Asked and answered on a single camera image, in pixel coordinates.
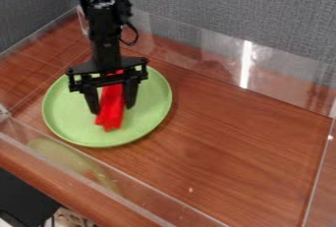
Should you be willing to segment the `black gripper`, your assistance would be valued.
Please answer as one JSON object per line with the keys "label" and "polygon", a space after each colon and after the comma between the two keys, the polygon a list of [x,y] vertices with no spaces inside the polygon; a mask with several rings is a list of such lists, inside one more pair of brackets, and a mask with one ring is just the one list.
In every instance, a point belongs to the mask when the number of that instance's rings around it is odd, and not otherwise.
{"label": "black gripper", "polygon": [[144,57],[124,57],[121,64],[112,69],[98,69],[93,61],[86,61],[65,72],[70,91],[84,93],[89,110],[100,112],[100,99],[96,87],[124,85],[125,108],[130,109],[136,103],[137,87],[148,79],[148,60]]}

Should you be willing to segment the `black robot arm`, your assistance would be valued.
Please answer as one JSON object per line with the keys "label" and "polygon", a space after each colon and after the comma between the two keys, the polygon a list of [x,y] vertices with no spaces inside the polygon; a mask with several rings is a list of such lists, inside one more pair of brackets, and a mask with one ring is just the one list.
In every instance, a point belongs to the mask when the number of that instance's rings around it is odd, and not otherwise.
{"label": "black robot arm", "polygon": [[136,103],[137,88],[148,79],[144,57],[125,57],[120,43],[133,46],[138,39],[136,27],[129,22],[132,16],[128,0],[78,0],[92,45],[92,59],[70,67],[65,75],[68,88],[78,91],[93,114],[101,111],[97,88],[121,85],[125,108]]}

